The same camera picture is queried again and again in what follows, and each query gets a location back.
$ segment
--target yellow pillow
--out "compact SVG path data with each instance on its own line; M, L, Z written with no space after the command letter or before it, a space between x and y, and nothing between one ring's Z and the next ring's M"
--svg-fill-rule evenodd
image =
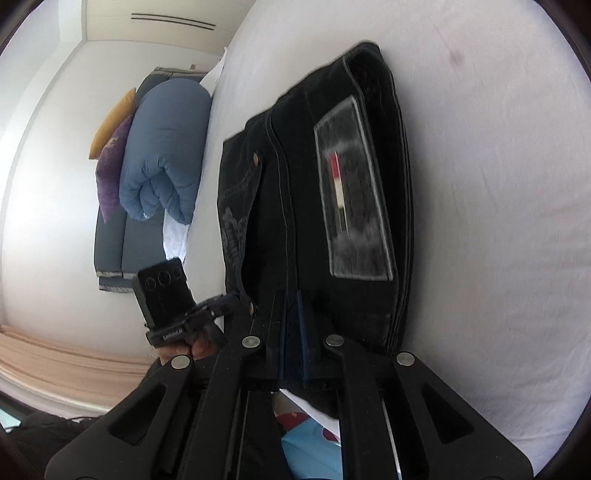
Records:
M120 126L121 122L135 113L137 105L135 103L135 88L127 92L119 103L113 107L109 115L103 120L99 129L96 131L95 138L90 145L88 158L95 160L100 157L103 147L113 136L113 133Z

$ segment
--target blue comforter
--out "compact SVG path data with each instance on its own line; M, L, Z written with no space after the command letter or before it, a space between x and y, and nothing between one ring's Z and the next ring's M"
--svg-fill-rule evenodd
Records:
M168 80L142 98L119 184L131 218L146 220L163 205L176 221L192 222L211 104L205 88L187 79Z

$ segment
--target silver rivet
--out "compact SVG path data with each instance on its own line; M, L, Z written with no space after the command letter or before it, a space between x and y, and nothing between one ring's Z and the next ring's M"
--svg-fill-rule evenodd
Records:
M400 352L396 361L403 367L410 367L414 363L414 355L408 352Z
M345 342L345 339L340 335L329 335L326 337L326 344L328 346L341 346Z
M242 346L246 348L256 348L261 344L261 339L259 337L255 337L254 335L244 337L242 339Z
M177 355L173 358L173 361L170 364L176 370L182 370L183 368L187 368L191 365L191 359L187 355Z

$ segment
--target bed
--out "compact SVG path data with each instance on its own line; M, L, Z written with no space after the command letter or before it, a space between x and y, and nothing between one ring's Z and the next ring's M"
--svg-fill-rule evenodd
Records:
M224 140L360 40L394 74L410 149L404 348L539 472L591 395L591 82L535 2L258 0L215 91L190 287L223 290Z

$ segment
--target peach curtain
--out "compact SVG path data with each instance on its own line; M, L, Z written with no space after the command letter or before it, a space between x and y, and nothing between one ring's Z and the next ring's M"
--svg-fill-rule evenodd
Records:
M88 350L0 326L0 375L39 395L107 411L144 377L153 360Z

